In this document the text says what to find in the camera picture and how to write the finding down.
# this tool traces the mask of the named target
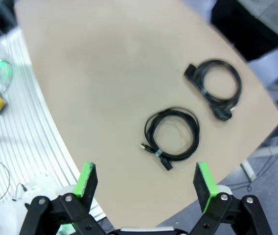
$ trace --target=bolt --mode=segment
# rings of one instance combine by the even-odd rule
[[[46,200],[45,200],[44,198],[41,198],[41,199],[39,200],[39,204],[40,204],[40,205],[42,205],[44,202],[46,202]]]
[[[70,202],[70,201],[71,201],[71,196],[67,196],[67,197],[65,198],[65,201]]]
[[[247,203],[253,203],[253,198],[247,197]]]
[[[221,199],[222,199],[223,201],[227,201],[228,196],[227,196],[226,194],[222,194],[222,195],[221,195]]]

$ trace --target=coiled black cable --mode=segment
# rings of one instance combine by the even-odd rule
[[[189,147],[189,149],[187,149],[185,152],[178,155],[172,155],[161,151],[159,146],[154,140],[154,133],[157,126],[164,118],[168,116],[176,116],[182,118],[187,123],[188,127],[190,128],[193,134],[193,142]],[[163,111],[160,111],[156,114],[153,114],[147,120],[144,126],[144,135],[146,140],[149,143],[149,146],[142,143],[141,147],[146,151],[155,154],[157,157],[159,157],[163,166],[167,170],[170,170],[173,168],[172,165],[170,164],[170,161],[185,160],[189,158],[196,151],[199,145],[199,134],[200,134],[199,121],[192,111],[181,107],[171,107]]]
[[[204,78],[206,74],[210,69],[217,66],[226,68],[232,74],[237,84],[236,93],[229,99],[221,99],[213,96],[204,87]],[[226,121],[232,117],[232,110],[238,103],[242,91],[239,73],[232,65],[222,60],[207,60],[201,63],[197,68],[193,64],[190,64],[184,75],[204,96],[217,119]]]

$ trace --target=white ridged surface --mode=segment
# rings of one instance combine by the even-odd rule
[[[79,177],[46,106],[21,31],[14,30],[2,46],[6,55],[0,58],[12,64],[13,79],[4,95],[8,107],[0,115],[0,161],[11,174],[9,191],[0,204],[14,198],[19,182],[25,184],[41,173],[50,172],[61,188],[75,185]],[[7,172],[0,165],[0,197],[7,185]],[[91,215],[97,220],[105,217],[95,200]]]

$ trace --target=gray floor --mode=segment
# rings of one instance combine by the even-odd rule
[[[214,0],[185,0],[185,3],[197,11],[204,19],[209,22],[210,10],[213,7]],[[278,77],[278,50],[269,53],[260,60],[249,63],[251,70],[259,77],[261,83],[266,87]],[[278,99],[278,92],[270,92],[274,100]],[[273,156],[268,162],[270,165],[277,156]],[[259,172],[268,160],[267,157],[250,159],[249,162],[255,172]],[[247,178],[240,167],[227,176],[220,184],[229,185],[246,182]],[[272,167],[259,179],[251,184],[252,191],[248,192],[246,188],[233,191],[234,196],[241,198],[247,194],[257,196],[263,206],[264,212],[272,228],[273,234],[278,235],[278,158]],[[201,210],[198,201],[192,203],[181,212],[164,221],[159,226],[173,226],[183,229],[187,232],[193,228],[201,216]],[[106,219],[102,226],[105,230],[112,230],[110,222]],[[232,235],[234,232],[229,225],[221,225],[216,233],[217,235]]]

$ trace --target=tabletop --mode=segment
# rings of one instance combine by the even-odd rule
[[[79,169],[96,163],[95,197],[115,227],[151,227],[197,199],[196,162],[217,182],[278,125],[278,111],[256,76],[228,43],[179,0],[24,0],[16,4],[35,75],[56,126]],[[216,120],[183,74],[189,63],[230,62],[242,94],[227,122]],[[227,96],[234,82],[223,70],[209,90]],[[169,172],[140,148],[153,113],[192,110],[200,144]],[[169,120],[156,134],[180,151],[191,137]]]

